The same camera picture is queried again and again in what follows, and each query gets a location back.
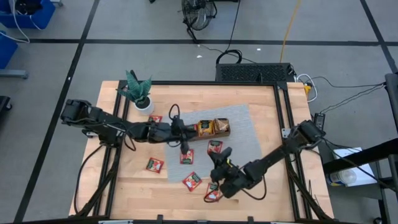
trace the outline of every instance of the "gray floor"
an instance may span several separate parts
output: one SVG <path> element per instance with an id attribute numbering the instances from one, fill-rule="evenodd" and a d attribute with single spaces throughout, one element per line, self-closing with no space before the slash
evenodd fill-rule
<path id="1" fill-rule="evenodd" d="M 79 39 L 94 0 L 63 0 L 47 29 L 29 30 L 33 39 Z M 385 41 L 398 41 L 395 0 L 366 0 Z M 219 14 L 200 39 L 229 39 L 237 4 L 217 4 Z M 282 40 L 295 1 L 242 0 L 234 40 Z M 179 0 L 100 0 L 88 39 L 189 39 L 181 23 Z M 20 37 L 18 31 L 0 30 Z M 377 41 L 359 0 L 303 0 L 289 40 Z M 227 45 L 209 47 L 224 50 Z M 0 78 L 0 95 L 13 110 L 0 130 L 0 223 L 13 221 L 29 180 L 77 44 L 19 44 L 7 68 L 26 69 L 27 80 Z M 232 45 L 255 62 L 278 62 L 280 45 Z M 398 47 L 389 47 L 398 63 Z M 134 69 L 140 79 L 214 80 L 218 52 L 193 44 L 85 44 L 67 98 L 97 100 L 103 80 L 124 78 Z M 285 62 L 297 73 L 327 77 L 335 85 L 383 82 L 391 69 L 380 46 L 299 46 L 285 48 Z M 223 62 L 234 63 L 233 57 Z M 321 79 L 310 103 L 314 114 L 361 90 L 336 89 Z M 378 90 L 328 112 L 327 138 L 339 144 L 371 147 L 397 137 L 385 90 Z M 58 123 L 24 220 L 68 215 L 86 139 L 77 128 Z M 371 223 L 377 201 L 330 188 L 335 217 Z"/>

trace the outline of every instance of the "black cable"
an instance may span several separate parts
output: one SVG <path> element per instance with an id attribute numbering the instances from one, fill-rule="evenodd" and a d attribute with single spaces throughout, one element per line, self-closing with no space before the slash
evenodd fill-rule
<path id="1" fill-rule="evenodd" d="M 306 149 L 306 151 L 310 151 L 310 152 L 317 154 L 318 156 L 321 156 L 321 154 L 319 152 L 314 151 L 312 149 Z"/>
<path id="2" fill-rule="evenodd" d="M 217 199 L 215 199 L 215 200 L 207 200 L 207 197 L 208 197 L 209 195 L 211 195 L 214 191 L 219 190 L 219 186 L 220 186 L 220 183 L 217 182 L 217 188 L 214 189 L 214 190 L 212 190 L 211 192 L 208 192 L 208 193 L 204 196 L 203 201 L 206 202 L 206 203 L 219 202 L 219 201 L 221 200 L 221 198 L 224 197 L 223 194 L 221 194 L 221 195 L 220 195 Z"/>
<path id="3" fill-rule="evenodd" d="M 86 162 L 88 161 L 88 159 L 89 159 L 91 156 L 94 156 L 94 154 L 96 154 L 102 147 L 103 147 L 103 145 L 99 145 L 98 148 L 96 148 L 90 155 L 87 156 L 87 158 L 83 161 L 83 163 L 82 163 L 81 166 L 80 166 L 79 173 L 78 173 L 78 175 L 77 175 L 77 182 L 76 182 L 76 188 L 75 188 L 75 196 L 74 196 L 74 198 L 73 198 L 73 208 L 75 209 L 75 213 L 76 213 L 76 214 L 78 213 L 77 193 L 78 193 L 78 190 L 79 190 L 79 183 L 80 183 L 81 171 L 83 170 L 83 168 L 84 168 Z"/>
<path id="4" fill-rule="evenodd" d="M 328 106 L 327 108 L 321 110 L 320 113 L 322 113 L 323 111 L 334 110 L 334 109 L 336 109 L 336 108 L 338 108 L 338 107 L 340 107 L 340 106 L 343 106 L 343 105 L 349 103 L 349 102 L 352 101 L 352 100 L 356 100 L 356 99 L 358 99 L 358 98 L 361 97 L 361 96 L 370 94 L 370 93 L 373 92 L 374 90 L 378 90 L 379 88 L 382 88 L 383 86 L 384 86 L 384 83 L 381 83 L 381 84 L 378 84 L 378 85 L 376 85 L 376 86 L 373 86 L 372 88 L 369 88 L 369 89 L 367 89 L 367 90 L 361 91 L 361 92 L 359 92 L 359 93 L 357 93 L 357 94 L 355 94 L 355 95 L 353 95 L 353 96 L 351 96 L 351 97 L 349 97 L 349 98 L 347 98 L 347 99 L 342 100 L 341 102 L 339 102 L 339 103 L 337 103 L 337 104 L 335 104 L 335 105 Z"/>
<path id="5" fill-rule="evenodd" d="M 174 106 L 177 107 L 177 113 L 178 113 L 177 116 L 180 117 L 180 107 L 179 107 L 179 105 L 178 104 L 173 104 L 173 106 L 169 110 L 169 118 L 171 120 L 173 120 L 171 113 L 172 113 L 172 110 L 173 110 Z"/>
<path id="6" fill-rule="evenodd" d="M 73 127 L 84 128 L 84 127 L 95 127 L 95 126 L 108 125 L 108 124 L 120 124 L 120 122 L 103 122 L 103 123 L 96 123 L 96 124 L 81 124 L 80 126 L 79 125 L 73 125 Z"/>
<path id="7" fill-rule="evenodd" d="M 209 47 L 207 47 L 207 46 L 205 46 L 205 45 L 203 45 L 203 44 L 199 44 L 199 46 L 203 46 L 203 47 L 205 47 L 206 49 L 208 49 L 208 50 L 215 50 L 215 51 L 218 51 L 218 52 L 220 52 L 220 53 L 224 53 L 222 50 L 219 50 L 219 49 L 211 49 L 211 48 L 209 48 Z M 234 56 L 234 57 L 236 57 L 236 58 L 239 58 L 239 56 L 236 56 L 235 54 L 231 54 L 231 53 L 227 53 L 228 55 L 230 55 L 230 56 Z M 251 62 L 251 63 L 257 63 L 257 62 L 254 62 L 254 61 L 252 61 L 252 60 L 250 60 L 250 59 L 247 59 L 247 58 L 244 58 L 244 57 L 241 57 L 243 60 L 247 60 L 248 62 Z"/>
<path id="8" fill-rule="evenodd" d="M 359 165 L 356 165 L 353 161 L 351 161 L 351 160 L 349 160 L 349 159 L 347 159 L 347 158 L 345 158 L 345 157 L 342 157 L 342 156 L 340 156 L 339 154 L 335 153 L 334 150 L 329 146 L 328 143 L 330 143 L 330 144 L 332 144 L 332 145 L 334 145 L 334 146 L 337 146 L 337 147 L 341 147 L 341 146 L 336 145 L 336 144 L 332 143 L 331 141 L 329 141 L 329 140 L 327 140 L 327 139 L 325 139 L 325 138 L 323 138 L 323 140 L 325 141 L 326 146 L 328 147 L 328 149 L 329 149 L 329 150 L 331 151 L 331 153 L 333 153 L 335 156 L 337 156 L 337 157 L 339 157 L 340 159 L 342 159 L 342 160 L 348 162 L 348 163 L 351 164 L 352 166 L 355 166 L 355 168 L 358 168 L 358 169 L 359 169 L 360 171 L 362 171 L 364 174 L 370 176 L 372 179 L 374 179 L 374 180 L 375 180 L 378 184 L 380 184 L 381 186 L 383 186 L 383 187 L 385 187 L 385 188 L 387 188 L 387 189 L 390 189 L 390 190 L 394 191 L 395 193 L 397 193 L 397 190 L 396 190 L 396 189 L 393 189 L 392 187 L 388 186 L 386 183 L 384 183 L 384 182 L 381 181 L 380 179 L 378 179 L 378 178 L 376 178 L 375 176 L 371 175 L 370 173 L 366 172 L 364 169 L 360 168 Z"/>
<path id="9" fill-rule="evenodd" d="M 374 92 L 374 91 L 376 91 L 376 90 L 379 90 L 379 89 L 381 89 L 381 88 L 383 88 L 383 87 L 384 87 L 383 85 L 382 85 L 382 86 L 379 86 L 378 88 L 375 88 L 375 89 L 373 89 L 373 90 L 371 90 L 371 91 L 369 91 L 369 92 L 367 92 L 367 93 L 364 93 L 364 94 L 362 94 L 361 96 L 368 95 L 368 94 L 370 94 L 370 93 L 372 93 L 372 92 Z M 353 100 L 356 100 L 356 99 L 358 99 L 358 98 L 361 97 L 361 96 L 358 96 L 358 97 L 356 97 L 356 98 L 352 98 L 352 99 L 348 100 L 347 102 L 338 105 L 338 106 L 335 107 L 335 108 L 328 109 L 328 110 L 325 111 L 325 113 L 326 113 L 327 111 L 332 111 L 332 110 L 334 110 L 334 109 L 336 109 L 336 108 L 339 108 L 340 106 L 346 105 L 347 103 L 349 103 L 349 102 L 351 102 L 351 101 L 353 101 Z"/>
<path id="10" fill-rule="evenodd" d="M 132 145 L 132 146 L 129 146 L 129 145 L 127 144 L 127 142 L 126 142 L 126 135 L 127 135 L 127 132 L 125 132 L 125 133 L 123 134 L 124 145 L 125 145 L 128 149 L 130 149 L 131 151 L 135 152 L 135 151 L 137 150 L 136 145 L 135 145 L 134 142 L 132 141 L 132 138 L 129 136 L 129 139 L 130 139 L 130 142 L 131 142 L 131 145 Z"/>
<path id="11" fill-rule="evenodd" d="M 352 148 L 352 147 L 349 147 L 349 146 L 343 146 L 343 145 L 335 144 L 335 143 L 332 143 L 332 142 L 329 141 L 329 140 L 328 140 L 328 142 L 329 142 L 330 144 L 336 146 L 336 147 L 348 149 L 348 150 L 349 150 L 350 152 L 352 152 L 352 153 L 362 152 L 362 150 L 360 150 L 360 149 L 355 149 L 355 148 Z"/>
<path id="12" fill-rule="evenodd" d="M 253 198 L 254 200 L 262 200 L 266 197 L 267 195 L 267 183 L 266 183 L 266 177 L 263 175 L 262 176 L 262 181 L 264 182 L 264 195 L 261 198 L 256 198 L 255 196 L 249 194 L 246 190 L 242 189 L 242 191 L 247 194 L 249 197 Z"/>
<path id="13" fill-rule="evenodd" d="M 308 191 L 310 192 L 310 195 L 311 195 L 311 197 L 312 197 L 311 180 L 308 181 Z M 319 202 L 318 202 L 318 199 L 317 199 L 317 195 L 314 194 L 312 199 L 313 199 L 313 200 L 317 203 L 317 205 L 319 206 Z"/>
<path id="14" fill-rule="evenodd" d="M 178 143 L 178 144 L 176 144 L 175 146 L 171 146 L 169 142 L 168 142 L 167 144 L 168 144 L 170 147 L 178 147 L 178 146 L 181 145 L 181 143 Z"/>
<path id="15" fill-rule="evenodd" d="M 240 6 L 241 6 L 241 0 L 238 0 L 238 8 L 236 9 L 236 15 L 235 15 L 234 26 L 233 26 L 233 28 L 232 28 L 231 37 L 229 38 L 229 44 L 228 44 L 228 47 L 226 48 L 225 52 L 229 49 L 229 46 L 231 46 L 232 36 L 234 35 L 236 20 L 237 20 L 237 18 L 238 18 L 238 12 L 239 12 Z"/>
<path id="16" fill-rule="evenodd" d="M 314 79 L 317 79 L 317 78 L 322 78 L 322 79 L 326 80 L 326 82 L 328 82 L 330 86 L 335 87 L 335 88 L 360 88 L 360 87 L 379 86 L 379 85 L 383 84 L 383 83 L 378 83 L 378 84 L 372 84 L 372 85 L 336 86 L 336 85 L 331 84 L 331 82 L 327 78 L 322 77 L 322 76 L 313 77 L 311 79 L 314 80 Z"/>
<path id="17" fill-rule="evenodd" d="M 236 54 L 237 55 L 236 57 L 238 58 L 238 61 L 235 62 L 235 63 L 241 63 L 242 62 L 242 56 L 243 56 L 242 51 L 240 51 L 240 50 L 226 50 L 225 52 L 223 52 L 222 54 L 220 54 L 217 57 L 216 65 L 219 64 L 221 58 L 224 57 L 224 55 L 226 55 L 226 54 L 229 54 L 229 55 Z"/>
<path id="18" fill-rule="evenodd" d="M 91 118 L 82 118 L 82 119 L 77 119 L 76 121 L 68 121 L 68 122 L 69 122 L 69 123 L 75 124 L 75 123 L 82 122 L 82 121 L 89 121 L 89 122 L 91 122 L 91 121 L 95 121 L 95 120 L 94 120 L 94 119 L 91 119 Z"/>

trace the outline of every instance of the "wooden tabletop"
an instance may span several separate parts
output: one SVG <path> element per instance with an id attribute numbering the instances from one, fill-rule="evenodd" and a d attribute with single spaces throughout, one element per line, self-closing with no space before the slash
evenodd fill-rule
<path id="1" fill-rule="evenodd" d="M 108 113 L 113 112 L 117 86 L 118 82 L 114 81 L 102 83 L 97 106 Z M 303 85 L 288 83 L 288 87 L 295 124 L 310 119 Z M 153 85 L 150 92 L 155 104 L 153 115 L 160 116 L 165 116 L 174 103 L 180 106 L 182 113 L 247 104 L 262 155 L 267 155 L 281 145 L 274 91 L 270 86 Z M 285 126 L 289 127 L 281 91 L 280 98 Z M 123 103 L 119 111 L 121 116 Z M 129 106 L 127 120 L 136 122 L 147 119 L 148 117 L 141 116 L 133 105 Z M 98 147 L 98 143 L 96 138 L 88 140 L 84 158 Z M 145 170 L 150 157 L 165 160 L 164 144 L 136 143 L 136 146 L 136 152 L 123 146 L 111 218 L 153 220 L 158 214 L 163 214 L 165 220 L 245 221 L 248 216 L 253 216 L 255 221 L 294 221 L 284 161 L 278 162 L 267 171 L 267 196 L 264 200 L 256 201 L 239 192 L 234 197 L 223 198 L 218 203 L 205 203 L 203 196 L 210 177 L 201 177 L 203 183 L 193 192 L 189 192 L 182 183 L 167 182 L 167 163 L 160 174 Z M 84 206 L 98 186 L 104 151 L 103 149 L 95 154 L 83 169 L 78 192 L 79 209 Z M 308 181 L 311 180 L 312 194 L 326 214 L 333 217 L 319 156 L 313 152 L 303 151 L 301 157 L 307 187 Z M 258 197 L 263 192 L 263 184 L 258 184 L 250 190 L 250 193 Z M 107 196 L 106 189 L 100 214 L 104 213 Z M 301 217 L 305 217 L 302 198 L 299 194 L 297 198 Z"/>

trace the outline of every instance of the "blue bin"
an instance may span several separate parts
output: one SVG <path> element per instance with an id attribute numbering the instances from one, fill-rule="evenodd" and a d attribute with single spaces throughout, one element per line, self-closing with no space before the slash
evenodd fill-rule
<path id="1" fill-rule="evenodd" d="M 43 9 L 38 10 L 32 15 L 16 15 L 17 22 L 20 28 L 37 29 L 34 24 L 40 29 L 45 29 L 50 22 L 52 14 L 55 11 L 55 6 L 50 0 L 30 0 L 32 2 L 40 2 Z M 8 0 L 0 0 L 0 11 L 8 12 L 6 14 L 0 13 L 0 22 L 7 28 L 17 28 L 12 15 L 12 9 L 9 7 Z"/>
<path id="2" fill-rule="evenodd" d="M 7 66 L 17 48 L 18 45 L 13 40 L 0 34 L 0 69 L 4 69 Z"/>

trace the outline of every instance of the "gray felt mat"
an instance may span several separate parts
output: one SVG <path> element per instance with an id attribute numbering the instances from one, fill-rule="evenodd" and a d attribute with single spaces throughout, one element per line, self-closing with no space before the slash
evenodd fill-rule
<path id="1" fill-rule="evenodd" d="M 170 122 L 169 116 L 164 116 L 163 122 Z M 232 147 L 230 159 L 235 165 L 245 165 L 262 156 L 261 147 L 256 137 L 249 108 L 247 105 L 227 106 L 214 110 L 182 113 L 185 124 L 194 124 L 201 119 L 228 118 L 231 134 L 228 137 L 216 138 L 223 141 L 223 149 Z M 169 182 L 180 182 L 192 171 L 201 178 L 209 177 L 214 168 L 213 162 L 207 154 L 209 140 L 189 142 L 190 149 L 194 150 L 193 164 L 180 164 L 180 148 L 166 145 L 166 163 Z"/>

